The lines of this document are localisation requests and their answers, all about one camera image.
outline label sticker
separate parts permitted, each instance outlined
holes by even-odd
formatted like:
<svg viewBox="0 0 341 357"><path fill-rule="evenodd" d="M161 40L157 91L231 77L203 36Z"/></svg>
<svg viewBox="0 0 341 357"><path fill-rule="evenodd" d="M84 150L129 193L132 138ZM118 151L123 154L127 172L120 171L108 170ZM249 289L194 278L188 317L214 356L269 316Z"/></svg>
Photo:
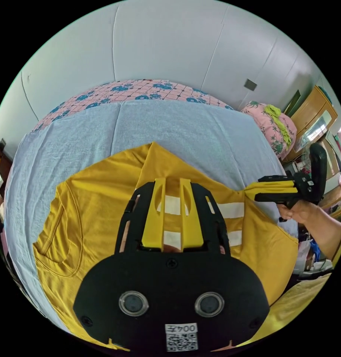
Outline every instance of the label sticker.
<svg viewBox="0 0 341 357"><path fill-rule="evenodd" d="M197 324L166 324L168 352L195 351L198 349Z"/></svg>

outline wooden chair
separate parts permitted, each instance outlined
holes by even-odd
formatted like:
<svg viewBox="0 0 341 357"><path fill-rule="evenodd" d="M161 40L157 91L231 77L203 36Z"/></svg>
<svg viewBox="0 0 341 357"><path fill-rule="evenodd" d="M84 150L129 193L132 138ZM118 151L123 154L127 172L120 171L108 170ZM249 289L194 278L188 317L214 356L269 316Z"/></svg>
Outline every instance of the wooden chair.
<svg viewBox="0 0 341 357"><path fill-rule="evenodd" d="M341 186L337 186L333 190L327 192L323 200L320 201L319 206L326 210L330 207L334 206L337 202L341 201ZM331 214L331 217L337 219L341 216L341 208L337 209L335 212Z"/></svg>

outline camera lens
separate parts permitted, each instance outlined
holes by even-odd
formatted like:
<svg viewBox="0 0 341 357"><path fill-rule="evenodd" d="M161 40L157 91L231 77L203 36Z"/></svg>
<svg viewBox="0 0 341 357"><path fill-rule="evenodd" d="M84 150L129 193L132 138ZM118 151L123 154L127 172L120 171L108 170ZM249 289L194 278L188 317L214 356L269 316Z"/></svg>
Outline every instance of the camera lens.
<svg viewBox="0 0 341 357"><path fill-rule="evenodd" d="M127 291L119 298L119 307L129 316L141 316L148 310L146 297L137 291Z"/></svg>
<svg viewBox="0 0 341 357"><path fill-rule="evenodd" d="M224 299L214 292L208 292L198 297L195 302L195 311L203 317L214 317L224 308Z"/></svg>

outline electrical outlet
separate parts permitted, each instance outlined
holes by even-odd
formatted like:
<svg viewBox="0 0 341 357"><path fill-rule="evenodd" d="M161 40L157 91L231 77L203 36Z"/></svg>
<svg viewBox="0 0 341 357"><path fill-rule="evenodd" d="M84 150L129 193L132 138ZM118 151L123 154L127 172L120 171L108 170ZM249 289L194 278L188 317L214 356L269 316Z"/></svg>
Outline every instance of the electrical outlet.
<svg viewBox="0 0 341 357"><path fill-rule="evenodd" d="M246 82L245 82L245 84L244 84L244 87L247 88L247 89L249 89L249 90L254 91L255 88L257 87L257 84L254 83L253 81L247 79Z"/></svg>

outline white stripe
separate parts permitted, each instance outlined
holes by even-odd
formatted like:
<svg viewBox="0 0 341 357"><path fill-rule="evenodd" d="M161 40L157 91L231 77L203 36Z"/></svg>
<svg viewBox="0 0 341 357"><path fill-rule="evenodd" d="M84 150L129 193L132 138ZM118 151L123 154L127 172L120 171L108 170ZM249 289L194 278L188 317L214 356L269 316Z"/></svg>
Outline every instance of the white stripe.
<svg viewBox="0 0 341 357"><path fill-rule="evenodd" d="M231 247L236 247L241 245L242 242L242 231L228 232L227 237L229 239L229 244Z"/></svg>
<svg viewBox="0 0 341 357"><path fill-rule="evenodd" d="M229 238L230 247L236 247L237 245L241 245L242 231L229 232L227 236ZM163 242L164 244L180 249L181 234L177 232L164 231Z"/></svg>
<svg viewBox="0 0 341 357"><path fill-rule="evenodd" d="M181 248L181 234L177 233L177 232L164 231L163 243L180 249Z"/></svg>
<svg viewBox="0 0 341 357"><path fill-rule="evenodd" d="M212 213L214 213L211 203L209 207ZM179 197L166 196L165 198L165 213L171 215L180 215L181 214L181 200ZM244 203L223 203L218 204L220 213L223 218L242 218L244 217ZM160 204L157 208L157 211L160 212Z"/></svg>

